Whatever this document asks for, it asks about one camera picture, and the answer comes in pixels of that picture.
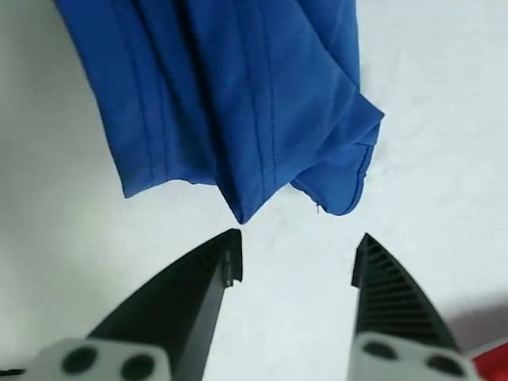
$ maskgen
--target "blue cloth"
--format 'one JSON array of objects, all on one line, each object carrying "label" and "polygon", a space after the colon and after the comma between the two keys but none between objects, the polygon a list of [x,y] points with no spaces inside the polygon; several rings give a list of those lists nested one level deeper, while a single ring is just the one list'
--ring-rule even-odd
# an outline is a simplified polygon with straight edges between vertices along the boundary
[{"label": "blue cloth", "polygon": [[240,223],[291,183],[360,198],[383,114],[359,91],[354,0],[58,0],[125,197],[217,185]]}]

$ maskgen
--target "stitching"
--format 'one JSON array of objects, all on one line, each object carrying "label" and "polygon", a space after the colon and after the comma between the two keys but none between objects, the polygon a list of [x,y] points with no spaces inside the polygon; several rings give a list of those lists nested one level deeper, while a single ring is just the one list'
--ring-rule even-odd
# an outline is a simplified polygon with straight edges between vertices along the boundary
[{"label": "stitching", "polygon": [[261,9],[260,2],[257,3],[258,10],[261,15],[261,21],[263,23],[263,35],[264,35],[264,51],[267,56],[267,66],[268,66],[268,78],[270,83],[270,119],[271,119],[271,159],[273,162],[273,187],[274,190],[277,188],[277,171],[276,171],[276,160],[275,160],[275,107],[274,107],[274,96],[273,96],[273,74],[271,72],[271,58],[270,58],[270,41],[268,39],[267,33],[267,23],[264,11]]},{"label": "stitching", "polygon": [[364,154],[364,158],[362,159],[362,163],[360,164],[360,166],[358,167],[358,171],[356,172],[356,188],[355,188],[355,193],[354,193],[354,195],[352,197],[351,203],[349,204],[348,208],[345,210],[345,213],[348,213],[348,212],[350,212],[352,210],[353,206],[355,205],[355,201],[358,198],[358,193],[360,192],[360,183],[361,183],[360,173],[364,169],[365,163],[367,162],[367,158],[369,157],[369,154],[371,153],[371,150],[372,150],[371,146],[369,146],[365,150],[365,154]]},{"label": "stitching", "polygon": [[264,162],[263,162],[263,156],[262,156],[262,151],[261,151],[260,131],[259,131],[259,126],[258,126],[258,114],[257,114],[257,110],[256,110],[256,107],[254,104],[254,91],[252,88],[252,73],[251,73],[249,65],[248,65],[248,55],[247,55],[247,49],[245,48],[244,37],[241,32],[240,25],[238,23],[238,12],[237,12],[235,0],[232,0],[232,4],[233,4],[233,12],[235,13],[235,16],[237,19],[237,23],[236,23],[237,30],[238,30],[238,34],[240,36],[241,48],[242,48],[242,52],[243,52],[244,59],[245,59],[245,70],[247,71],[247,86],[249,89],[249,95],[250,95],[250,99],[251,99],[252,112],[254,113],[254,130],[256,131],[257,151],[260,156],[261,181],[263,183],[263,201],[265,202],[267,200],[267,196],[266,196],[266,182],[264,179]]},{"label": "stitching", "polygon": [[134,74],[134,79],[135,79],[134,82],[136,84],[136,90],[137,90],[137,92],[139,94],[139,107],[141,109],[141,116],[142,116],[142,119],[143,119],[144,140],[146,142],[146,148],[147,148],[147,152],[148,152],[148,164],[150,166],[150,182],[151,182],[151,187],[153,187],[153,185],[154,185],[154,175],[153,175],[153,164],[152,164],[152,150],[151,150],[151,147],[150,147],[150,139],[148,138],[148,129],[147,129],[147,124],[146,124],[146,116],[144,115],[144,107],[143,107],[143,102],[142,102],[142,93],[140,91],[139,72],[137,70],[136,61],[135,61],[135,59],[133,57],[133,54],[132,54],[132,46],[129,43],[129,38],[126,36],[126,33],[124,32],[124,30],[122,28],[122,23],[118,19],[119,17],[118,17],[118,14],[117,14],[115,3],[114,3],[113,0],[110,0],[110,2],[111,2],[111,8],[113,9],[113,13],[114,13],[114,16],[115,16],[115,21],[117,22],[118,30],[120,31],[120,34],[121,34],[122,39],[123,39],[124,44],[125,44],[125,50],[129,54],[129,61],[131,63],[131,66],[133,67],[133,74]]},{"label": "stitching", "polygon": [[157,76],[157,85],[159,87],[159,106],[160,106],[160,117],[162,119],[162,136],[164,140],[164,174],[167,180],[167,137],[166,137],[166,117],[164,116],[163,102],[163,91],[162,85],[160,84],[159,76]]}]

